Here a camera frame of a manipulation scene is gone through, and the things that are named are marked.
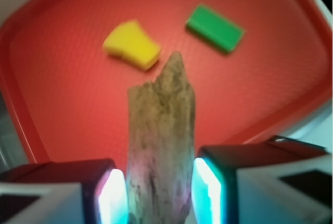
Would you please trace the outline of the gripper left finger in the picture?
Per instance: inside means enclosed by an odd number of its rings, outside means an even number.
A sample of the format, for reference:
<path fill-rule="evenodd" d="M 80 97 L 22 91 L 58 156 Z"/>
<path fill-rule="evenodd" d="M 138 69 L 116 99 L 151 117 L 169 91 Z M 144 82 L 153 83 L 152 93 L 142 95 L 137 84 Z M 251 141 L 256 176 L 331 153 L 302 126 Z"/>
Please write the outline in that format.
<path fill-rule="evenodd" d="M 127 223 L 112 159 L 25 164 L 1 173 L 1 223 Z"/>

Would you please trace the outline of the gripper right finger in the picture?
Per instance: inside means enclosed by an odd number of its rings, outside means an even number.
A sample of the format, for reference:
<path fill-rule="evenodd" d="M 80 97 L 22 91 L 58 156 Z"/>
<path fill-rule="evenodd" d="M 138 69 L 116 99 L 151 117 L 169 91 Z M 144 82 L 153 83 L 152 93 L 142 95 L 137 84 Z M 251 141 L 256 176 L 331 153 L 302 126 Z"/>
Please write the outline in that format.
<path fill-rule="evenodd" d="M 332 223 L 332 154 L 281 136 L 203 146 L 191 193 L 198 223 Z"/>

